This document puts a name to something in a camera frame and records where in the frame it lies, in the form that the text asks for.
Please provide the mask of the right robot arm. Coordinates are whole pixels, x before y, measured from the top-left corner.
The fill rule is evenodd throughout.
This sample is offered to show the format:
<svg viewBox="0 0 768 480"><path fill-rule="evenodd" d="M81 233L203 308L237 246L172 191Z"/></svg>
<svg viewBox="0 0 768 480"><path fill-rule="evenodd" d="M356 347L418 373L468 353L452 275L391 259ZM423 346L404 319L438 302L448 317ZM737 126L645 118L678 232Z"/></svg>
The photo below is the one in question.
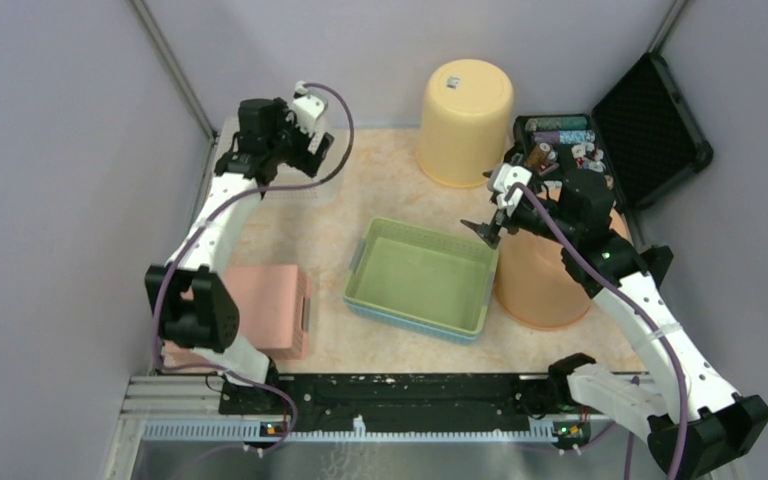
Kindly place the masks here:
<svg viewBox="0 0 768 480"><path fill-rule="evenodd" d="M487 173L495 214L472 230L490 247L502 231L558 242L567 274L612 318L655 384L648 391L576 354L550 367L549 404L607 415L646 443L670 479L696 479L746 455L768 423L768 405L717 372L661 297L671 250L639 251L612 228L615 198L600 173L567 174L556 198L540 197L536 186L528 169L497 165Z"/></svg>

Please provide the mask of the green plastic basket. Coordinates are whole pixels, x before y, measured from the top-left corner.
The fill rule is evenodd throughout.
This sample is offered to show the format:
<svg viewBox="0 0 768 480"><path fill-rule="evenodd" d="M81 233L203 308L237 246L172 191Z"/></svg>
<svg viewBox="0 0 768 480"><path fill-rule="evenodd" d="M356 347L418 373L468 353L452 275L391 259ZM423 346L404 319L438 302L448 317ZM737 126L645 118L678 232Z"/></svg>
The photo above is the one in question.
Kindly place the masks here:
<svg viewBox="0 0 768 480"><path fill-rule="evenodd" d="M481 335L497 262L498 252L480 241L374 217L353 253L343 300Z"/></svg>

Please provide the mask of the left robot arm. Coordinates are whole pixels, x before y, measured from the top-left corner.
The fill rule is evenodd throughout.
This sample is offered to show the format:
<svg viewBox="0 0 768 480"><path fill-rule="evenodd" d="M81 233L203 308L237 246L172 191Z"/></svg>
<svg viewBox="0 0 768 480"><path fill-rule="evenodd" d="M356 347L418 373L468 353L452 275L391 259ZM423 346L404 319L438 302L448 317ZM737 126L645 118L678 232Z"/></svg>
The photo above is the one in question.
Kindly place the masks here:
<svg viewBox="0 0 768 480"><path fill-rule="evenodd" d="M239 104L237 130L216 160L206 200L183 243L144 282L156 324L155 349L177 346L201 357L201 367L242 385L257 413L279 404L268 378L271 359L239 333L240 311L222 280L237 236L269 191L281 166L318 175L334 137L328 102L315 94L292 100L249 99Z"/></svg>

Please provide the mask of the yellow capybara bucket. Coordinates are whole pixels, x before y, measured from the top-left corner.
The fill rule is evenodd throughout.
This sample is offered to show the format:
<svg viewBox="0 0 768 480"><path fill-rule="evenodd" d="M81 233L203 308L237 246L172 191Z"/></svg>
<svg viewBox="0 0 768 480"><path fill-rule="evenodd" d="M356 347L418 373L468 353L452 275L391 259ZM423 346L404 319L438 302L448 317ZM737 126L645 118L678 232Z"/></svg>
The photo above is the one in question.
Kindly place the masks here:
<svg viewBox="0 0 768 480"><path fill-rule="evenodd" d="M508 75L480 59L438 67L426 82L417 161L432 180L474 188L502 159L515 94Z"/></svg>

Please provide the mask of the black open tool case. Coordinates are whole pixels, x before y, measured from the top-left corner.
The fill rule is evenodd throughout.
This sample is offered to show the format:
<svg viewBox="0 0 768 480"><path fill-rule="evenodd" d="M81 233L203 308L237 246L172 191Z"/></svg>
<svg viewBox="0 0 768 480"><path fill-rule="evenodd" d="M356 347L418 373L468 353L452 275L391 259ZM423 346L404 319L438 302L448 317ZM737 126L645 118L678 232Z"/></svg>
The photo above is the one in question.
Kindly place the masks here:
<svg viewBox="0 0 768 480"><path fill-rule="evenodd" d="M541 144L554 156L538 167L537 178L557 187L574 169L599 172L620 212L653 206L714 158L665 59L655 53L644 54L587 112L517 116L504 159L522 161Z"/></svg>

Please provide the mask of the brown cylinder in case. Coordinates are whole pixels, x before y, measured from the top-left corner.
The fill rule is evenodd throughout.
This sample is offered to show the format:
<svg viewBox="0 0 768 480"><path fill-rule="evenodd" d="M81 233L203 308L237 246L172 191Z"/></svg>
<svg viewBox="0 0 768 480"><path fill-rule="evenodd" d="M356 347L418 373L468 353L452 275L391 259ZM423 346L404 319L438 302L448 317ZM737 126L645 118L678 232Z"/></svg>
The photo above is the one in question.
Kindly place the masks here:
<svg viewBox="0 0 768 480"><path fill-rule="evenodd" d="M526 157L525 165L533 171L539 171L544 166L553 162L554 150L548 143L537 144Z"/></svg>

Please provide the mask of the orange capybara bucket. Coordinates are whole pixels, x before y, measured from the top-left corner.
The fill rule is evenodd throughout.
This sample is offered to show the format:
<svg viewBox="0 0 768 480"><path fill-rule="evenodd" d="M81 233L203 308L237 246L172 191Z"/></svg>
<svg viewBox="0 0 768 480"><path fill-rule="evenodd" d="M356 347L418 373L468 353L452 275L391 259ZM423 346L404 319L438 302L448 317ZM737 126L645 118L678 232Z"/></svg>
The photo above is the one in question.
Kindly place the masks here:
<svg viewBox="0 0 768 480"><path fill-rule="evenodd" d="M510 316L531 328L561 329L593 308L583 288L566 272L561 250L552 237L525 230L501 235L494 295Z"/></svg>

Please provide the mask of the white mesh plastic basket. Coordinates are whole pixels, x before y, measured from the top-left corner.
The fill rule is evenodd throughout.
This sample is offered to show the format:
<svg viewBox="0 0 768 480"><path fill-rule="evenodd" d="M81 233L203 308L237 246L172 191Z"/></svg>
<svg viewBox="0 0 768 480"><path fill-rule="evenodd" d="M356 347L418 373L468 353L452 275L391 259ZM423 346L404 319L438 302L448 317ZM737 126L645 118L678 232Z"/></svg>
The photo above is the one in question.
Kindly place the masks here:
<svg viewBox="0 0 768 480"><path fill-rule="evenodd" d="M214 170L219 159L232 147L234 135L239 131L239 122L236 116L229 116L219 133L215 147L211 169ZM318 174L314 178L307 177L304 173L287 165L281 165L277 176L272 182L273 186L306 184L319 181L334 170L340 163L342 155L348 144L348 131L337 129L333 131L334 140L328 150ZM279 205L322 206L334 201L342 184L342 175L339 173L332 180L322 186L313 189L299 191L272 191L265 195L264 206L277 207Z"/></svg>

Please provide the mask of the pink plastic basket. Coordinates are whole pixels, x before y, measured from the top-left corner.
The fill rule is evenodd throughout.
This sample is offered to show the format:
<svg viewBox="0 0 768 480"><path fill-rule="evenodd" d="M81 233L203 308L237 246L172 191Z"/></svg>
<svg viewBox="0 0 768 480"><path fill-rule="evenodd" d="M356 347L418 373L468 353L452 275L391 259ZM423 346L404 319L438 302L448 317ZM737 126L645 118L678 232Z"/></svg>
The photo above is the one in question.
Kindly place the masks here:
<svg viewBox="0 0 768 480"><path fill-rule="evenodd" d="M231 267L222 274L151 266L157 361L169 370L221 365L257 372L304 356L311 284L296 265Z"/></svg>

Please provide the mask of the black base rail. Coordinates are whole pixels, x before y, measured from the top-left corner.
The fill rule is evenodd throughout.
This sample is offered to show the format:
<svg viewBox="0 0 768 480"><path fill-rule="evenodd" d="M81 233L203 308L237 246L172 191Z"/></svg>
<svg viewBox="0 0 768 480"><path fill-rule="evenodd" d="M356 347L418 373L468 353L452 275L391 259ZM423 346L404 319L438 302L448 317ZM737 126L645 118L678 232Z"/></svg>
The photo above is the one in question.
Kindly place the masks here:
<svg viewBox="0 0 768 480"><path fill-rule="evenodd" d="M545 376L294 374L278 379L294 401L216 375L134 380L121 413L143 437L267 449L289 442L512 442L560 453L605 434L586 408L560 401Z"/></svg>

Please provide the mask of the blue basket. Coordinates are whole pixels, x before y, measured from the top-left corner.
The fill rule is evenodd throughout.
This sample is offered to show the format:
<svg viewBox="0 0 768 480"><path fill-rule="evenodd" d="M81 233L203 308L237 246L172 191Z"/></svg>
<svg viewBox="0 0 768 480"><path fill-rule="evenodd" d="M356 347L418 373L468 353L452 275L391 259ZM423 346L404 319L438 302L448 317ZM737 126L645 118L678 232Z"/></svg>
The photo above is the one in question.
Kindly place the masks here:
<svg viewBox="0 0 768 480"><path fill-rule="evenodd" d="M344 303L350 311L352 311L355 315L358 315L362 318L366 318L368 320L373 320L379 323L401 328L403 330L408 330L414 333L422 334L422 335L436 338L439 340L444 340L444 341L448 341L455 344L469 345L475 342L480 337L480 333L466 334L466 333L456 332L451 329L446 329L439 326L433 326L417 320L411 320L411 319L404 318L402 316L386 313L384 311L381 311L372 307L361 306L360 304L350 300L345 300Z"/></svg>

